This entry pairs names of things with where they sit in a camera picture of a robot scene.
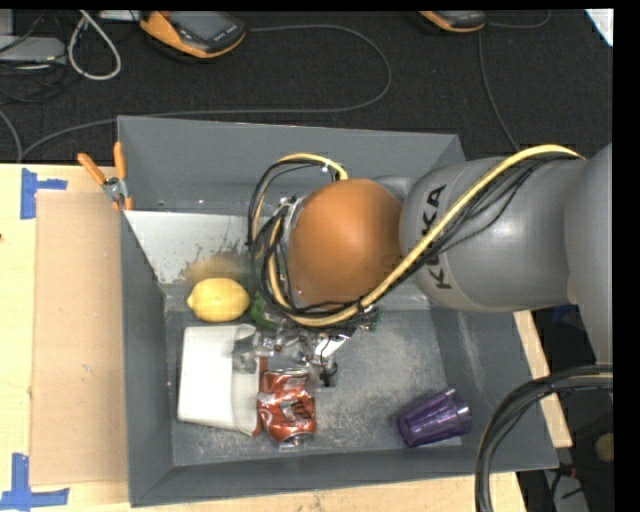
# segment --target tan cardboard surface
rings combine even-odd
[[[31,483],[126,480],[119,215],[38,193]]]

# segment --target wooden table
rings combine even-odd
[[[30,386],[33,378],[33,291],[37,219],[20,220],[23,167],[36,172],[41,180],[67,180],[67,190],[100,192],[98,185],[79,166],[0,164],[3,184],[0,189],[0,491],[9,489],[11,485],[11,454],[20,452],[29,455],[31,428]],[[115,175],[111,168],[103,168],[103,171],[107,176]],[[104,207],[111,208],[106,196]],[[548,366],[531,314],[516,313],[515,320],[532,374],[534,377],[548,374]],[[542,405],[555,446],[570,446],[571,438],[557,398],[549,397]],[[149,510],[470,512],[474,510],[473,484],[472,477],[454,477],[188,505],[166,505],[150,507]],[[130,510],[126,481],[69,482],[68,486],[71,492],[65,510]],[[60,487],[62,486],[34,487],[33,490],[53,490]],[[526,511],[514,473],[492,475],[492,496],[497,511]]]

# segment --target white cable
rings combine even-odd
[[[73,34],[71,35],[71,39],[69,40],[69,44],[67,45],[67,53],[69,55],[69,63],[71,64],[73,69],[75,69],[79,74],[81,74],[85,78],[90,78],[91,80],[111,80],[113,77],[118,75],[118,73],[120,73],[120,69],[122,68],[122,61],[120,60],[120,54],[118,53],[118,50],[116,49],[115,45],[113,44],[113,41],[111,41],[109,36],[107,34],[105,34],[104,30],[102,30],[102,28],[100,28],[100,25],[98,25],[98,23],[96,23],[96,21],[89,15],[89,13],[87,11],[82,10],[82,9],[80,9],[80,12],[82,13],[82,19],[76,25],[76,28],[73,31]],[[109,48],[113,52],[113,56],[116,59],[116,68],[111,73],[109,73],[107,75],[92,75],[90,73],[87,73],[84,69],[82,69],[76,63],[76,61],[75,61],[75,59],[73,57],[73,49],[74,49],[74,47],[75,47],[75,45],[77,43],[78,36],[80,35],[80,31],[86,30],[87,27],[89,26],[89,24],[91,24],[91,26],[93,26],[93,28],[96,30],[96,32],[98,34],[100,34],[100,37],[102,37],[102,39],[104,39],[104,41],[109,46]]]

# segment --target black carpet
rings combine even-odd
[[[39,14],[15,12],[18,35]],[[414,12],[234,12],[246,24],[246,39],[230,54],[191,65],[157,51],[134,24],[100,20],[122,58],[115,78],[90,80],[70,67],[15,75],[5,67],[0,109],[15,127],[25,163],[75,163],[83,151],[110,164],[116,138],[110,119],[195,111],[215,113],[191,118],[454,133],[467,159],[542,143],[589,157],[611,142],[613,49],[584,10],[549,11],[546,23],[528,29],[493,24],[540,25],[548,11],[485,12],[489,25],[471,34],[431,31]],[[52,11],[34,33],[66,41],[79,19],[78,11]],[[114,69],[113,55],[91,28],[75,54],[90,73]],[[41,143],[96,121],[106,124]],[[0,120],[0,161],[16,161],[14,139]]]

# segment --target orange tool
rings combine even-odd
[[[113,161],[116,168],[117,176],[107,179],[104,173],[96,165],[93,159],[87,153],[78,153],[78,163],[85,168],[91,175],[93,180],[102,187],[104,192],[113,201],[113,208],[117,211],[120,209],[132,210],[133,199],[127,188],[127,170],[122,153],[122,144],[116,142],[113,145]]]

